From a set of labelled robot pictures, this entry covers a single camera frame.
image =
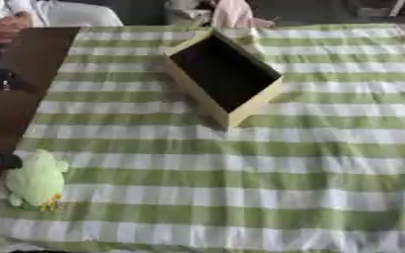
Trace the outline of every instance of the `green stripe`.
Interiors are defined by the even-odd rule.
[[[405,53],[379,53],[379,54],[302,54],[302,55],[265,55],[257,53],[256,56],[264,58],[267,62],[280,63],[338,63],[338,62],[405,62]],[[161,60],[161,55],[90,55],[75,54],[68,56],[64,63],[146,63]]]
[[[22,149],[142,154],[236,154],[283,157],[356,156],[405,158],[405,144],[346,142],[253,142],[222,139],[62,139],[26,138]]]
[[[387,38],[256,38],[252,36],[234,38],[233,41],[239,42],[240,44],[260,44],[268,46],[333,46],[333,45],[375,45],[380,44],[405,44],[405,38],[403,36],[387,37]],[[115,38],[114,40],[101,41],[99,38],[90,38],[87,40],[78,40],[75,42],[75,47],[156,47],[159,45],[172,46],[176,45],[184,40],[178,39],[163,39],[163,40],[142,40],[137,41],[136,39],[125,41]]]
[[[91,103],[148,103],[185,101],[185,94],[178,92],[50,92],[45,101]]]
[[[284,82],[405,82],[405,73],[337,73],[337,72],[312,72],[298,73],[286,72],[283,74]],[[61,72],[56,76],[57,81],[83,81],[83,82],[147,82],[170,80],[162,72]]]
[[[224,166],[218,170],[164,170],[164,169],[100,169],[87,167],[74,169],[67,176],[67,184],[111,184],[114,186],[156,186],[156,187],[200,187],[241,188],[267,190],[343,190],[348,192],[395,193],[405,191],[405,174],[367,175],[324,173],[316,164],[310,164],[308,174],[264,173],[260,168],[250,171],[227,171]],[[288,170],[275,164],[275,171]]]
[[[116,114],[37,114],[34,124],[42,125],[122,125],[122,126],[210,126],[212,122],[204,116],[188,114],[146,114],[122,116]],[[252,116],[240,127],[274,128],[384,128],[405,129],[405,117],[336,117],[336,116]]]
[[[153,82],[170,81],[166,73],[158,72],[69,72],[58,73],[55,81],[82,82]]]
[[[181,92],[161,91],[96,91],[96,92],[50,92],[46,101],[51,102],[89,102],[89,103],[149,103],[185,101]],[[316,104],[405,104],[403,93],[330,93],[296,91],[281,94],[274,103],[316,103]]]
[[[318,193],[318,202],[323,196]],[[0,201],[0,217],[30,220],[104,220],[148,224],[201,224],[250,228],[328,228],[362,231],[405,229],[404,211],[265,210],[234,207],[192,207],[65,203],[63,211],[17,211]]]
[[[375,38],[375,37],[359,37],[359,38],[304,38],[304,39],[294,39],[294,38],[256,38],[256,37],[244,37],[234,39],[241,44],[252,44],[257,43],[260,45],[268,46],[333,46],[333,45],[375,45],[380,44],[405,44],[405,38],[403,36],[397,37],[387,37],[387,38]]]

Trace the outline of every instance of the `tablecloth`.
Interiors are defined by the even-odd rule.
[[[0,183],[0,250],[405,252],[402,31],[223,32],[284,76],[229,132],[164,73],[195,31],[81,30],[19,146],[70,162],[63,208],[12,208]]]

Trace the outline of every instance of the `pink object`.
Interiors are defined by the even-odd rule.
[[[218,28],[267,28],[272,21],[255,19],[245,0],[219,0],[213,13],[211,25]]]

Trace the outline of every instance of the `white sleeve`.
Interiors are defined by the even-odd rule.
[[[32,0],[7,0],[6,5],[14,14],[18,12],[34,12]]]
[[[13,14],[29,12],[32,15],[33,27],[43,27],[43,21],[34,8],[35,0],[6,0],[7,7]]]

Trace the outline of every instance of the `white stripe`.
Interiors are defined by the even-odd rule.
[[[283,85],[282,92],[321,92],[321,93],[351,93],[355,95],[405,94],[405,82],[303,82]]]
[[[144,115],[194,112],[185,102],[149,103],[85,103],[43,101],[39,114],[122,114]],[[313,104],[313,103],[274,103],[266,105],[255,115],[281,116],[338,116],[338,117],[405,117],[405,105],[400,104]]]
[[[0,227],[14,227],[16,220],[0,219]],[[110,222],[85,220],[81,222],[23,220],[24,229],[41,229],[48,226],[49,236],[27,237],[19,231],[0,234],[20,240],[46,243],[58,242],[57,234],[65,234],[65,242],[117,242],[147,244],[150,246],[189,247],[187,251],[199,251],[206,248],[224,248],[226,250],[332,250],[342,253],[405,252],[405,231],[389,230],[379,232],[349,231],[321,228],[303,228],[297,230],[248,228],[238,226],[204,226],[199,224],[147,224],[134,222]]]
[[[151,82],[69,82],[55,81],[50,86],[50,93],[56,92],[171,92],[173,88],[161,81]]]
[[[115,186],[66,184],[61,201],[94,204],[261,208],[264,210],[389,211],[405,209],[405,192],[350,192],[337,189],[343,182],[330,178],[318,191],[179,186]],[[7,196],[0,189],[0,200]]]
[[[322,93],[354,93],[354,94],[394,94],[405,92],[405,82],[358,82],[358,83],[340,83],[340,82],[302,82],[289,83],[282,86],[281,93],[293,91],[304,92],[322,92]],[[55,81],[50,86],[50,94],[56,92],[176,92],[171,86],[162,81],[151,82],[74,82],[74,81]]]
[[[354,28],[347,30],[291,30],[286,28],[283,30],[258,30],[257,35],[263,38],[288,38],[288,39],[343,39],[348,40],[351,38],[370,38],[374,41],[378,38],[391,38],[402,36],[401,32],[396,28]]]
[[[28,138],[76,139],[207,139],[220,141],[260,141],[285,143],[379,143],[405,144],[405,129],[364,128],[233,128],[214,132],[207,126],[29,126]]]
[[[271,63],[274,69],[281,72],[295,73],[405,73],[405,62],[349,62],[349,63]],[[60,72],[87,72],[92,74],[108,72],[164,72],[162,64],[141,63],[64,63]]]
[[[260,52],[264,56],[284,56],[284,55],[328,55],[328,54],[402,54],[405,53],[405,44],[397,45],[259,45],[248,44],[244,46],[252,53]],[[158,47],[72,47],[69,55],[91,55],[93,56],[157,56],[163,55],[167,46]]]
[[[26,157],[28,151],[17,153]],[[260,173],[338,173],[364,175],[403,175],[405,158],[365,158],[349,156],[273,157],[232,154],[127,154],[53,152],[72,168],[101,167],[127,170],[249,171]]]
[[[162,40],[177,40],[185,41],[191,39],[195,32],[80,32],[76,37],[76,42],[89,42],[89,41],[131,41],[131,42],[152,42]]]
[[[309,30],[306,29],[293,29],[284,28],[283,30],[229,30],[221,29],[221,32],[226,36],[234,39],[243,38],[245,36],[256,36],[269,39],[349,39],[349,38],[391,38],[402,36],[396,28],[353,28],[353,29],[336,29],[329,31]],[[195,32],[178,32],[178,31],[165,31],[165,32],[137,32],[137,31],[83,31],[79,33],[78,41],[95,40],[99,38],[100,41],[110,41],[115,39],[125,41],[158,41],[170,38],[173,40],[188,40]]]

